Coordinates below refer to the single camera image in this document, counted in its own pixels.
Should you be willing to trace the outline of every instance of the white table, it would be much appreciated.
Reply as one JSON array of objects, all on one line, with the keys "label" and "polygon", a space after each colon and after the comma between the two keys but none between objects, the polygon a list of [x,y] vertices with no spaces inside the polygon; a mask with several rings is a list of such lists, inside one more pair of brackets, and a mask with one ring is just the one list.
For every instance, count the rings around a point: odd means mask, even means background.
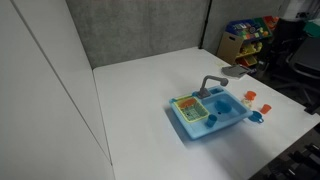
[{"label": "white table", "polygon": [[[257,93],[252,110],[272,110],[261,125],[249,120],[191,141],[169,99],[200,88],[227,64],[190,48],[94,70],[117,180],[248,179],[320,120],[255,79],[230,80],[239,99]],[[207,87],[218,85],[208,81]]]}]

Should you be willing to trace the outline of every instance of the faucet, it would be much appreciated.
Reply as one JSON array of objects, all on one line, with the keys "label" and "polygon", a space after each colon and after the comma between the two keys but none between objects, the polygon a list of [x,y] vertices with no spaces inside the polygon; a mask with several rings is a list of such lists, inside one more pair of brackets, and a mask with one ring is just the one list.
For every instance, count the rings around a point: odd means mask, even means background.
[{"label": "faucet", "polygon": [[227,84],[229,83],[227,78],[219,78],[219,77],[216,77],[216,76],[207,75],[206,77],[203,78],[200,91],[197,93],[199,99],[203,99],[205,97],[210,96],[210,92],[208,91],[207,88],[205,88],[206,82],[207,82],[208,79],[220,81],[220,85],[221,86],[227,86]]}]

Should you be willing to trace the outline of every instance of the toy sink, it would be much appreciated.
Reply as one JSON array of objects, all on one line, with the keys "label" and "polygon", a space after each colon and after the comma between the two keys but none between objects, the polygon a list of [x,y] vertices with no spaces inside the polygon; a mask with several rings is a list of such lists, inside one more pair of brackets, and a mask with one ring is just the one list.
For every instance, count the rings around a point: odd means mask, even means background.
[{"label": "toy sink", "polygon": [[199,99],[198,92],[173,98],[170,105],[192,139],[233,125],[252,115],[222,86],[208,88],[210,95]]}]

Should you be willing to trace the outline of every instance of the blue cup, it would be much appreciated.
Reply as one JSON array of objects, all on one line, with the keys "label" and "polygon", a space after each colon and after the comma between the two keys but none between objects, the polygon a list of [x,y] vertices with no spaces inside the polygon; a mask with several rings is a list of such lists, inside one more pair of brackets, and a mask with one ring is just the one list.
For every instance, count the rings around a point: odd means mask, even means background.
[{"label": "blue cup", "polygon": [[206,122],[206,125],[211,128],[216,122],[217,122],[217,116],[210,114]]},{"label": "blue cup", "polygon": [[262,115],[258,112],[258,111],[252,111],[253,114],[248,117],[248,119],[250,119],[253,122],[257,122],[257,123],[263,123],[264,120],[262,119]]}]

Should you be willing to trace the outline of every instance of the white panel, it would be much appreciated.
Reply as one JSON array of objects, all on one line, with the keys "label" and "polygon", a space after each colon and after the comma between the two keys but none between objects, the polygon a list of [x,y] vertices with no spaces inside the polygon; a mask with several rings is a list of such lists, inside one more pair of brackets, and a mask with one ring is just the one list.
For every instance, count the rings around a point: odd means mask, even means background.
[{"label": "white panel", "polygon": [[85,121],[109,155],[92,70],[66,2],[64,0],[14,0],[14,2]]},{"label": "white panel", "polygon": [[9,0],[0,1],[0,179],[114,179]]}]

